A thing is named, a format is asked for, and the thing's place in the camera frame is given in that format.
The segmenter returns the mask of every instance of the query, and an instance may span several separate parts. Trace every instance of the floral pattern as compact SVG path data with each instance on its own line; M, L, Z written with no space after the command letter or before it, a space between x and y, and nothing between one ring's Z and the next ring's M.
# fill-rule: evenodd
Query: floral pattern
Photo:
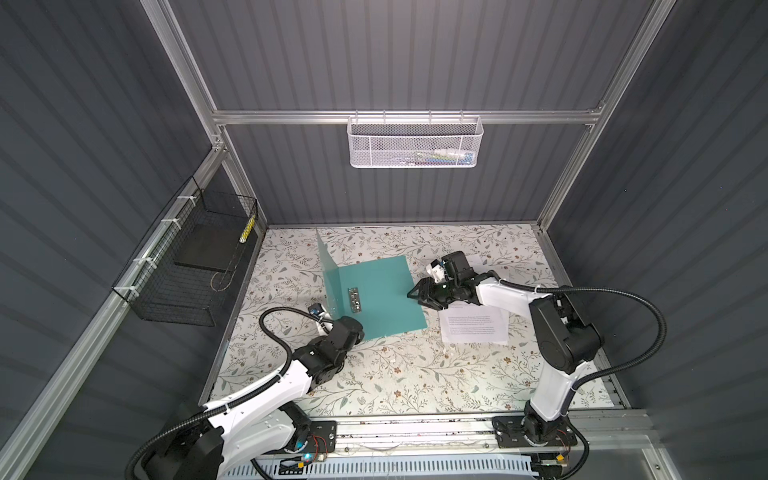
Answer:
M236 392L285 361L283 349L257 325L264 310L304 310L324 301L316 231L267 231L212 399ZM488 268L510 281L555 285L529 225L325 228L319 233L339 265L404 255L418 279L435 258L463 250L481 255ZM424 312L428 328L363 341L347 356L344 369L301 398L299 406L315 417L522 409L544 362L528 320L510 315L508 346L446 345L437 312ZM292 313L275 313L266 324L293 348L318 334L314 322ZM590 365L588 372L593 371ZM598 379L579 389L572 406L613 404Z

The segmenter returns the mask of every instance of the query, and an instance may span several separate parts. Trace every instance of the black motor joint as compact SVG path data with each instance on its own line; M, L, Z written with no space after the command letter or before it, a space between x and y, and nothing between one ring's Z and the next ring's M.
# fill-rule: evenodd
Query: black motor joint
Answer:
M328 335L318 336L293 352L293 359L299 360L312 377L310 391L331 380L344 367L346 354L364 336L360 322L343 316L333 323Z

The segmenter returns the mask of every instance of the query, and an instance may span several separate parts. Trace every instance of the black cable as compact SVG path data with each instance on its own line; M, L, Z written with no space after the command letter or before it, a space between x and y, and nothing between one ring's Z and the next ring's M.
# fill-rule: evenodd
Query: black cable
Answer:
M579 380L576 380L574 384L571 386L571 390L568 392L568 396L565 399L565 402L563 403L563 406L561 407L561 415L565 416L568 413L568 407L571 404L571 400L573 400L574 395L576 394L576 391L584 385L587 382L591 382L592 380L599 379L603 376L608 376L611 374L614 374L616 372L620 372L622 370L626 370L628 368L631 368L633 366L640 365L642 362L645 362L649 358L651 358L656 352L659 351L661 348L661 344L664 343L664 339L667 338L667 321L664 318L664 314L661 312L661 310L658 309L657 306L655 306L653 303L651 303L649 300L646 300L642 296L637 295L636 293L627 292L624 290L617 290L613 288L604 288L602 286L559 286L557 288L543 288L543 287L533 287L529 285L518 285L517 283L508 282L507 280L499 280L499 283L501 285L510 286L512 288L518 289L518 290L524 290L526 292L538 292L538 293L581 293L581 292L597 292L597 293L613 293L614 295L620 295L625 296L628 299L634 300L635 302L640 303L644 307L650 310L651 313L654 314L654 317L656 317L656 321L659 324L659 330L656 334L656 339L654 340L654 343L645 351L642 352L640 355L636 356L632 360L629 360L627 362L621 363L616 366L612 366L611 368L603 369L595 373L590 373L587 376L584 376L580 378Z
M578 431L576 427L574 427L574 424L571 423L571 419L568 417L565 417L565 424L571 427L571 430L573 430L578 439L581 440L581 444L584 446L584 452L581 454L581 458L578 459L578 462L576 462L576 465L565 475L557 477L557 480L565 480L566 478L570 478L576 475L576 472L581 470L581 467L583 467L584 463L587 462L587 457L589 456L589 442L587 442L587 439L584 437L584 435L582 435L581 432Z
M257 473L261 475L261 478L263 478L264 480L275 480L274 478L270 477L270 474L266 473L264 469L261 468L261 465L258 464L255 458L252 458L250 460L250 464L253 465Z
M247 402L248 400L252 399L253 397L258 396L261 393L263 393L264 391L266 391L272 385L277 383L286 374L286 372L288 371L288 368L290 368L291 355L293 354L293 351L290 348L290 346L287 343L285 343L285 341L283 339L281 339L280 337L278 337L277 335L272 333L272 331L270 329L268 329L266 327L266 325L264 324L264 319L266 319L266 317L268 315L270 315L271 313L274 313L274 312L279 312L281 310L282 311L287 311L287 312L298 313L298 314L304 315L304 316L306 316L306 317L308 317L308 318L310 318L310 319L312 319L314 321L317 321L317 319L315 317L311 316L308 312L304 312L302 310L299 310L299 309L296 309L296 308L292 308L290 306L275 306L273 308L270 308L270 309L266 310L264 313L261 314L261 316L259 317L259 327L266 334L266 336L270 337L272 340L274 340L280 346L282 346L286 350L286 353L287 353L286 362L283 364L283 368L280 369L280 373L278 373L277 375L275 375L274 377L269 379L269 381L264 383L259 388L253 390L252 392L248 392L246 395L241 396L239 399L235 399L235 400L227 403L226 405L222 405L220 407L216 407L215 409L208 410L208 411L202 412L202 413L198 413L197 415L193 415L189 419L186 419L186 420L184 420L184 421L182 421L182 422L180 422L180 423L170 427L168 430L165 430L164 432L160 432L157 435L155 435L154 437L152 437L151 439L147 440L131 456L131 459L128 460L128 464L125 466L125 472L124 472L125 480L138 480L137 477L136 477L136 474L134 473L134 470L136 469L136 465L138 464L139 460L141 460L141 457L143 457L144 454L146 454L147 451L149 451L150 447L152 445L154 445L155 443L159 442L161 439L164 439L165 437L167 437L167 436L169 436L169 435L171 435L173 433L179 432L180 430L187 429L187 428L191 427L192 425L196 425L197 423L200 423L200 422L202 422L205 419L209 419L212 416L219 415L220 413L224 413L224 412L227 411L227 409L233 409L233 408L237 407L238 405L242 405L243 403Z

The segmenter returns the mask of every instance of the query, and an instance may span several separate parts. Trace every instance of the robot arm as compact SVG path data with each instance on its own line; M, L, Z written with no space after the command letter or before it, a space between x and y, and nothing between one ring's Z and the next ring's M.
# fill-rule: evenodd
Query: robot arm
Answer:
M495 272L477 274L463 252L436 260L409 297L436 310L455 300L496 306L533 322L545 363L538 388L525 406L525 436L532 445L545 444L562 428L572 386L584 375L587 362L603 345L597 330L579 314L578 299L566 293L538 293L501 283Z
M265 452L300 450L307 442L310 421L293 400L331 380L343 368L348 351L362 338L357 320L345 316L335 321L327 336L319 336L293 352L284 375L277 370L223 399L206 403L203 413L221 412L155 442L143 455L141 467L151 480L213 480ZM164 430L197 413L194 406L180 407Z

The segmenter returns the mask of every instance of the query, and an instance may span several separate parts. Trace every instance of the teal folder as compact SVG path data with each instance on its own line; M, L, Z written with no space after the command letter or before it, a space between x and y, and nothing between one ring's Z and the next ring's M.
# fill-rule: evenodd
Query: teal folder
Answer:
M413 278L403 255L337 266L319 234L317 248L332 318L356 319L362 324L366 340L427 327L422 307L406 296L413 288ZM352 288L357 288L360 298L358 313L352 312L349 301Z

